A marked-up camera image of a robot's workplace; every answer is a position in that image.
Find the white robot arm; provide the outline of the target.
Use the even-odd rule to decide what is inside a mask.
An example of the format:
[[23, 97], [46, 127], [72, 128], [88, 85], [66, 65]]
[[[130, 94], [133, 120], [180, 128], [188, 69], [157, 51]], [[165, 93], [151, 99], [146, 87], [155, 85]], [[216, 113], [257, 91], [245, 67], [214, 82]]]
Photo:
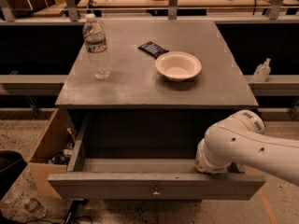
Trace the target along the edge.
[[223, 174], [232, 162], [299, 185], [299, 141], [264, 135], [262, 119], [241, 110], [211, 125], [196, 151], [201, 173]]

